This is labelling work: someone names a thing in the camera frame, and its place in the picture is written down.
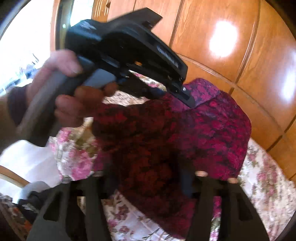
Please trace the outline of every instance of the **sleeve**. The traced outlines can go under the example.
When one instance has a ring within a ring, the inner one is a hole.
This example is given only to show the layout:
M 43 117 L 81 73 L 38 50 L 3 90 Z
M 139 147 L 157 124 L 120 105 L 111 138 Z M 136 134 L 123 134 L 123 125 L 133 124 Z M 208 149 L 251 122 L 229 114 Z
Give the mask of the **sleeve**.
M 26 86 L 16 87 L 0 98 L 0 153 L 19 140 L 16 126 L 27 110 Z

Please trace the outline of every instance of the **wooden panel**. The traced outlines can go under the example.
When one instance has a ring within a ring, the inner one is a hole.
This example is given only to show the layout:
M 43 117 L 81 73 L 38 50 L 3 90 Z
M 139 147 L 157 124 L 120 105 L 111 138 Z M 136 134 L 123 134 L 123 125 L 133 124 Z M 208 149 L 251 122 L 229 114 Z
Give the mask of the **wooden panel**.
M 56 35 L 57 35 L 57 15 L 61 0 L 54 0 L 52 6 L 52 20 L 50 22 L 50 51 L 56 50 Z
M 110 0 L 95 0 L 91 13 L 91 19 L 98 22 L 107 22 Z
M 269 148 L 281 135 L 277 125 L 260 110 L 258 105 L 252 103 L 242 91 L 234 90 L 231 96 L 251 120 L 251 137 L 264 149 Z
M 290 179 L 291 181 L 293 181 L 294 182 L 294 184 L 296 185 L 296 175 L 295 176 L 293 176 L 291 179 Z
M 56 38 L 56 49 L 65 48 L 65 40 L 67 30 L 70 25 L 71 12 L 73 10 L 72 1 L 61 1 L 57 16 L 57 36 Z
M 295 0 L 266 0 L 285 21 L 294 38 L 296 39 L 296 25 L 295 23 Z
M 185 80 L 185 83 L 190 83 L 192 80 L 196 78 L 203 78 L 215 86 L 217 86 L 220 90 L 229 92 L 231 86 L 224 82 L 222 79 L 212 75 L 211 73 L 203 70 L 199 66 L 195 65 L 194 63 L 187 61 L 183 59 L 183 61 L 187 64 L 188 66 L 188 72 L 187 72 L 187 77 Z
M 3 166 L 0 166 L 0 179 L 4 179 L 20 188 L 29 184 L 28 181 Z
M 136 0 L 111 0 L 108 21 L 133 11 Z
M 296 173 L 296 153 L 289 141 L 281 139 L 269 154 L 276 160 L 287 178 L 291 178 Z
M 180 2 L 181 0 L 137 0 L 135 10 L 148 7 L 163 17 L 152 32 L 169 45 Z
M 265 1 L 255 45 L 238 85 L 286 129 L 296 114 L 296 41 Z
M 283 169 L 287 178 L 296 173 L 296 122 L 286 133 L 286 138 L 281 139 L 269 152 Z
M 259 0 L 185 0 L 172 48 L 235 81 L 258 10 Z

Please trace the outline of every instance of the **purple patterned fabric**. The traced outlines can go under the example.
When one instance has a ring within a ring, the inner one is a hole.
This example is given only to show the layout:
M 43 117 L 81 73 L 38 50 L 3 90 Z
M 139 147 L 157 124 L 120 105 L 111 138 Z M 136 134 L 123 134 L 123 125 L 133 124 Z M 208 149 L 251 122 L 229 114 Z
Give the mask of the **purple patterned fabric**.
M 93 133 L 112 160 L 119 191 L 167 233 L 184 238 L 195 200 L 180 187 L 179 165 L 226 180 L 241 169 L 251 133 L 246 114 L 226 93 L 204 79 L 186 88 L 196 101 L 188 108 L 170 94 L 141 105 L 104 105 L 94 114 Z M 214 215 L 219 213 L 214 200 Z

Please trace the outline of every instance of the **floral bedspread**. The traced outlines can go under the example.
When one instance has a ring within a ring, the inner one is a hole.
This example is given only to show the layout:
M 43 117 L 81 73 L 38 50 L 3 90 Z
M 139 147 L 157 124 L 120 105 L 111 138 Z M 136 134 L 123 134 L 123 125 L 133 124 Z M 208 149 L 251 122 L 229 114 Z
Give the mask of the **floral bedspread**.
M 154 87 L 162 87 L 150 79 L 144 81 Z M 145 101 L 144 98 L 137 99 L 120 91 L 105 99 L 105 103 L 125 106 Z M 79 180 L 93 173 L 93 163 L 100 150 L 91 134 L 90 126 L 91 119 L 88 119 L 82 127 L 63 128 L 57 137 L 50 138 L 49 145 L 55 153 L 61 177 Z M 270 240 L 275 240 L 296 210 L 294 183 L 285 178 L 276 162 L 253 139 L 249 140 L 247 155 L 238 180 L 261 217 Z M 80 198 L 79 202 L 83 210 L 84 199 Z M 178 240 L 146 218 L 118 191 L 103 202 L 113 240 Z M 218 215 L 212 219 L 210 240 L 218 239 L 219 226 Z

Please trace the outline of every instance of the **finger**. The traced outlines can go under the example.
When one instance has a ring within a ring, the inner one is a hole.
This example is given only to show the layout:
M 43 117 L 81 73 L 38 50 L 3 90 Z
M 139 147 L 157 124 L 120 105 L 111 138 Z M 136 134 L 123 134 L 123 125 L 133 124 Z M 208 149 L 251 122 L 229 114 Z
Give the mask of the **finger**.
M 74 96 L 83 103 L 88 110 L 97 108 L 104 98 L 104 92 L 90 86 L 80 86 L 75 90 Z
M 50 58 L 45 61 L 44 65 L 37 72 L 33 83 L 28 89 L 29 103 L 31 98 L 38 93 L 40 88 L 49 79 L 53 71 L 60 70 L 63 74 L 69 77 L 78 75 L 83 71 L 80 66 L 76 54 L 70 50 L 58 50 L 51 54 Z
M 115 94 L 117 89 L 118 85 L 116 84 L 116 82 L 109 83 L 104 87 L 104 95 L 110 97 Z
M 54 115 L 56 116 L 62 127 L 79 127 L 83 124 L 83 118 L 76 118 L 58 109 L 54 111 Z
M 59 95 L 56 98 L 57 109 L 74 117 L 86 117 L 85 107 L 75 97 Z
M 76 54 L 67 49 L 54 51 L 42 68 L 51 72 L 57 69 L 69 77 L 76 76 L 83 71 Z

